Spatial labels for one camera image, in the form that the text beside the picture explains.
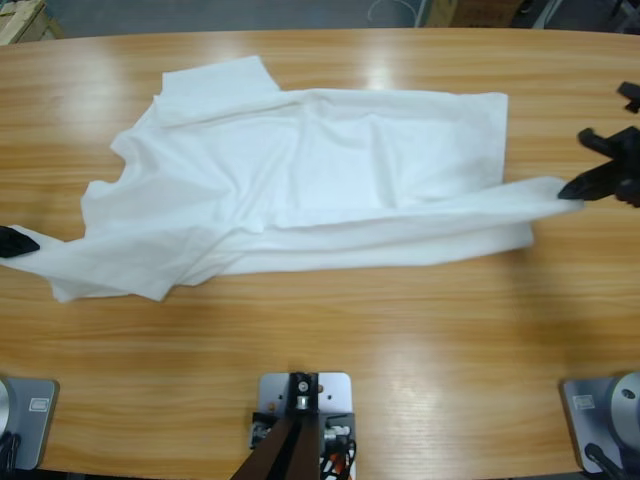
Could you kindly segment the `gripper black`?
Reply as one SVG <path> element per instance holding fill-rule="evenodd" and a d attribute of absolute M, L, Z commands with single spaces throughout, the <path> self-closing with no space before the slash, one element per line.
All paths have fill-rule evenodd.
<path fill-rule="evenodd" d="M 597 201 L 608 196 L 639 207 L 639 129 L 627 127 L 610 137 L 593 129 L 578 134 L 580 144 L 609 161 L 579 174 L 557 194 L 562 200 Z"/>

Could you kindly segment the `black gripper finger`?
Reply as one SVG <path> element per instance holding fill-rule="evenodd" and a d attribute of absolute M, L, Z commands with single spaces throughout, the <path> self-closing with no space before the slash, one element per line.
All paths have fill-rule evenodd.
<path fill-rule="evenodd" d="M 0 245 L 0 257 L 3 259 L 14 258 L 36 252 L 39 249 L 40 245 L 32 240 L 17 242 L 3 240 Z"/>
<path fill-rule="evenodd" d="M 0 231 L 2 245 L 37 245 L 32 238 L 14 228 L 2 226 Z"/>

